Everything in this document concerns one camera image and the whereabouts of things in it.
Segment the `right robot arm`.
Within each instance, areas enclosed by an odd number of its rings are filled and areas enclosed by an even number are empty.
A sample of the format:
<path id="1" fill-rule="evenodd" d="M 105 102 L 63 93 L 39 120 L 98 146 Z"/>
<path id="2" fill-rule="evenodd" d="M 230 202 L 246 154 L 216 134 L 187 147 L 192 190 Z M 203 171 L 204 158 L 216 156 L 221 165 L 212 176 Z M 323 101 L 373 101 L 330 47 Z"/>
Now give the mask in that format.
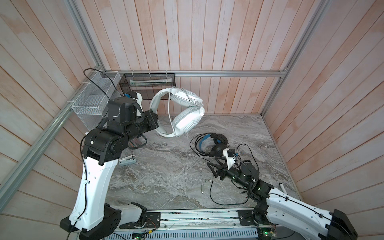
<path id="1" fill-rule="evenodd" d="M 356 240 L 358 233 L 347 215 L 340 210 L 322 210 L 283 193 L 259 178 L 251 163 L 228 168 L 226 163 L 207 164 L 214 178 L 229 178 L 242 186 L 256 206 L 252 211 L 255 225 L 272 224 L 288 228 L 310 240 Z"/>

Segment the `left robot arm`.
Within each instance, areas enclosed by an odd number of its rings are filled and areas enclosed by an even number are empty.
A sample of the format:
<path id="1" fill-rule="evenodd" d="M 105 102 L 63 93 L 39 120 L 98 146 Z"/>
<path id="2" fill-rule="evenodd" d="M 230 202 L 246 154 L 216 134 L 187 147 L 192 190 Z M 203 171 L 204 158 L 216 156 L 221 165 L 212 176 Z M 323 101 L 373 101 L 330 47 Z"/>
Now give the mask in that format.
<path id="1" fill-rule="evenodd" d="M 83 174 L 72 213 L 61 220 L 60 228 L 79 232 L 80 240 L 102 240 L 125 224 L 143 227 L 147 209 L 137 203 L 112 206 L 106 196 L 112 173 L 129 142 L 155 130 L 158 115 L 143 111 L 142 96 L 129 91 L 107 103 L 108 116 L 81 140 Z"/>

